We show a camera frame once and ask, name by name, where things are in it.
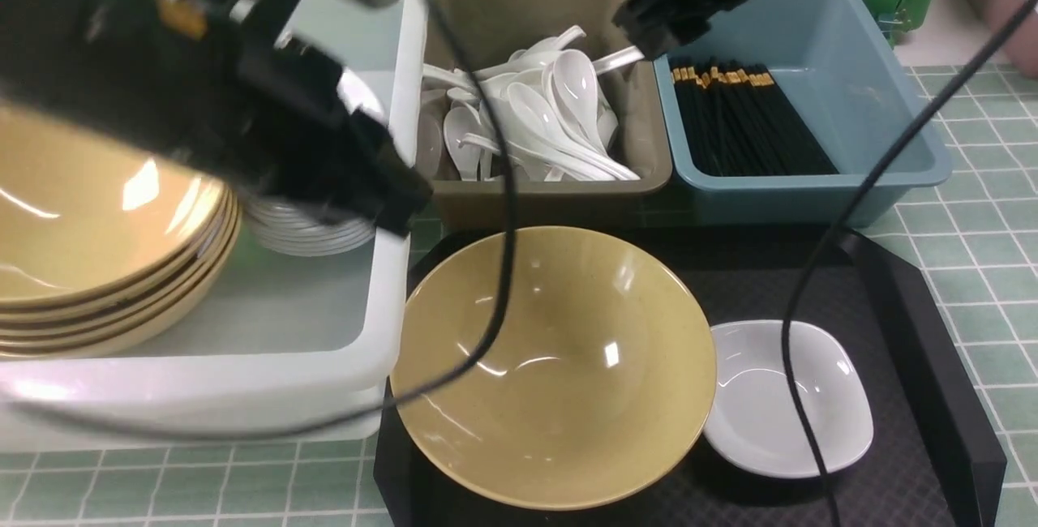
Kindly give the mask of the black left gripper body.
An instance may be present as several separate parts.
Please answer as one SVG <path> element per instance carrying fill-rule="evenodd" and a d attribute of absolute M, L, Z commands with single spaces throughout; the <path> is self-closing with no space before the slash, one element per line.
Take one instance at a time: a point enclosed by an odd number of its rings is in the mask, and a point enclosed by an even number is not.
<path fill-rule="evenodd" d="M 409 235 L 431 188 L 392 132 L 340 96 L 345 66 L 303 41 L 212 44 L 198 54 L 187 164 L 243 194 L 285 203 L 316 223 L 359 217 Z"/>

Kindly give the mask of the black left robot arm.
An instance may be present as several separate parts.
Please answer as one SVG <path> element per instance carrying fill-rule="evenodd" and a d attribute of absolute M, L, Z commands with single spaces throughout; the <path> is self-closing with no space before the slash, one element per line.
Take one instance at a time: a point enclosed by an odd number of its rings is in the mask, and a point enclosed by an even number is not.
<path fill-rule="evenodd" d="M 300 2 L 2 0 L 2 98 L 320 224 L 404 238 L 431 186 L 385 122 L 342 102 L 340 59 L 279 43 Z"/>

